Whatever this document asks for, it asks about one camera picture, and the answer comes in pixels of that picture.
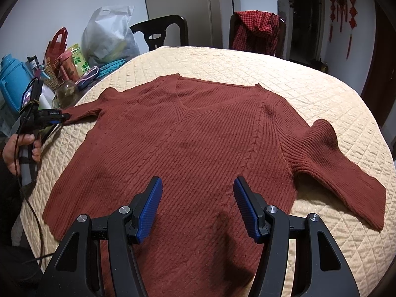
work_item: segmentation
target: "red tassel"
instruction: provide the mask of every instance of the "red tassel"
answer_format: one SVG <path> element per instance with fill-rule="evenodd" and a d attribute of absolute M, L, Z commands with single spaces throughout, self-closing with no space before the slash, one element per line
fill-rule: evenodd
<path fill-rule="evenodd" d="M 351 35 L 350 38 L 349 38 L 348 53 L 346 54 L 346 58 L 347 58 L 347 59 L 348 59 L 348 57 L 349 57 L 351 45 L 352 45 L 352 35 Z"/>
<path fill-rule="evenodd" d="M 329 38 L 330 42 L 331 42 L 332 37 L 333 37 L 333 24 L 331 24 L 331 26 L 330 26 L 330 38 Z"/>

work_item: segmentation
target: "chair backrest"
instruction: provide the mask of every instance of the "chair backrest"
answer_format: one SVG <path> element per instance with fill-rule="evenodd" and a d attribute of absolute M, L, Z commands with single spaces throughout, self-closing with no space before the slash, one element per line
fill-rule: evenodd
<path fill-rule="evenodd" d="M 232 44 L 234 43 L 235 35 L 236 35 L 236 25 L 240 22 L 241 19 L 239 16 L 234 13 L 230 19 L 230 37 L 228 41 L 228 48 L 232 49 Z M 279 38 L 278 44 L 276 45 L 275 57 L 282 58 L 283 55 L 283 47 L 285 44 L 286 38 L 286 23 L 283 19 L 279 18 Z"/>
<path fill-rule="evenodd" d="M 187 29 L 187 21 L 178 15 L 169 15 L 165 17 L 160 17 L 156 19 L 147 20 L 141 23 L 136 23 L 130 29 L 132 33 L 142 32 L 145 36 L 146 43 L 150 51 L 153 51 L 164 45 L 164 40 L 166 37 L 166 29 L 171 24 L 177 24 L 180 28 L 180 45 L 189 45 L 189 32 Z M 157 38 L 150 39 L 152 35 L 160 34 L 161 36 Z"/>

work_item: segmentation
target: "blue plastic jug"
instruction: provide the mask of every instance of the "blue plastic jug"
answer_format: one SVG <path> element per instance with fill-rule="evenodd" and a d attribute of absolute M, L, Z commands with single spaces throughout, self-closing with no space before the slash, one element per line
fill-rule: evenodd
<path fill-rule="evenodd" d="M 22 95 L 33 74 L 26 64 L 8 54 L 1 61 L 0 90 L 9 107 L 16 113 L 21 109 Z"/>

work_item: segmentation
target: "red bag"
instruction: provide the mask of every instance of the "red bag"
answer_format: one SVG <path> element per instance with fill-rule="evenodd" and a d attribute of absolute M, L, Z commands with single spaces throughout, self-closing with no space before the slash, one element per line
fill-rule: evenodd
<path fill-rule="evenodd" d="M 59 36 L 61 36 L 61 42 L 57 42 Z M 53 64 L 55 60 L 66 50 L 66 39 L 67 30 L 65 27 L 63 27 L 54 35 L 52 41 L 48 43 L 48 47 L 45 53 L 45 59 L 47 60 L 46 63 L 51 64 L 53 69 Z"/>

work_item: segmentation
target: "red plaid shirt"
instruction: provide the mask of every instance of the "red plaid shirt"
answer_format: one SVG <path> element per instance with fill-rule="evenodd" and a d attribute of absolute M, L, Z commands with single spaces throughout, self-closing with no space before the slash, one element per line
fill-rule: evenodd
<path fill-rule="evenodd" d="M 236 23 L 232 49 L 274 56 L 279 36 L 279 16 L 262 11 L 236 14 L 241 22 Z"/>

